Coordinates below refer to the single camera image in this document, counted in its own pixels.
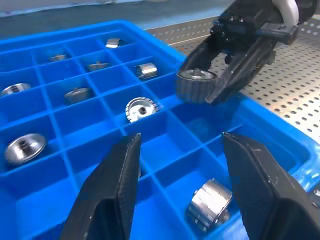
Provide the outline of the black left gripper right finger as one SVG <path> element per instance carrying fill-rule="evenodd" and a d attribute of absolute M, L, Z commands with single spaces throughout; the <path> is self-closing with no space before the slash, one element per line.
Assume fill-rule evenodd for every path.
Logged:
<path fill-rule="evenodd" d="M 224 132 L 223 146 L 233 196 L 251 240 L 318 240 L 320 205 L 276 161 L 268 148 Z"/>

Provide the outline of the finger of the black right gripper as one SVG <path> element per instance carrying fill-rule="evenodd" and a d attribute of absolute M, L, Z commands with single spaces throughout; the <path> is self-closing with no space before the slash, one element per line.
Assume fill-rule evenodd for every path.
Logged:
<path fill-rule="evenodd" d="M 221 34 L 211 34 L 205 38 L 185 59 L 180 67 L 180 74 L 187 70 L 200 69 L 210 71 L 212 61 L 222 52 L 226 44 L 226 37 Z"/>
<path fill-rule="evenodd" d="M 269 58 L 274 59 L 274 46 L 275 42 L 272 39 L 259 37 L 248 49 L 238 52 L 205 101 L 208 104 L 222 102 L 245 87 Z"/>

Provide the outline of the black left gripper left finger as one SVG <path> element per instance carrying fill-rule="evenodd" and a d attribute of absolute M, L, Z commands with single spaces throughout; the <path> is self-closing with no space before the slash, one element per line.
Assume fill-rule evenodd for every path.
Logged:
<path fill-rule="evenodd" d="M 124 136 L 84 181 L 61 240 L 128 240 L 136 205 L 140 133 Z"/>

